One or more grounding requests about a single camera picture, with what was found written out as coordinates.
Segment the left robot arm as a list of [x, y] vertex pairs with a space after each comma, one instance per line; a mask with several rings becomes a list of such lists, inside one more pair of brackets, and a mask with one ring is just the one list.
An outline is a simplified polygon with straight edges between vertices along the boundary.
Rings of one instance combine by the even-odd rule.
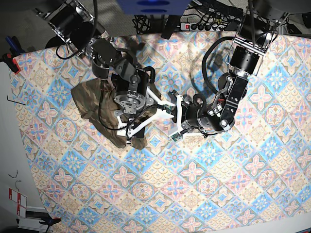
[[[177, 142], [187, 133], [198, 130], [204, 137], [231, 130], [235, 124], [235, 114], [239, 102], [247, 93], [249, 76], [254, 73], [261, 56], [264, 56], [274, 39], [278, 18], [282, 16], [272, 0], [250, 0], [248, 10], [238, 27], [235, 36], [218, 39], [205, 53], [202, 60], [202, 74], [207, 87], [215, 94], [212, 103], [208, 104], [201, 94], [195, 94], [192, 100], [186, 101], [176, 90], [176, 106], [172, 110], [176, 127], [170, 137]], [[228, 72], [218, 78], [214, 87], [207, 77], [207, 59], [213, 50], [223, 41], [231, 40], [235, 46]]]

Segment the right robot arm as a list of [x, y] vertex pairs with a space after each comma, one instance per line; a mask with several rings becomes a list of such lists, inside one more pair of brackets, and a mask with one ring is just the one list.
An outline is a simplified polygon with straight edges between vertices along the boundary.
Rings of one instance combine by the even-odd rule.
[[156, 89], [155, 69], [142, 67], [131, 50], [112, 43], [98, 25], [98, 10], [90, 13], [77, 0], [40, 0], [35, 11], [72, 56], [86, 56], [91, 64], [95, 79], [71, 90], [81, 117], [118, 148], [145, 148], [145, 127], [171, 117], [169, 103]]

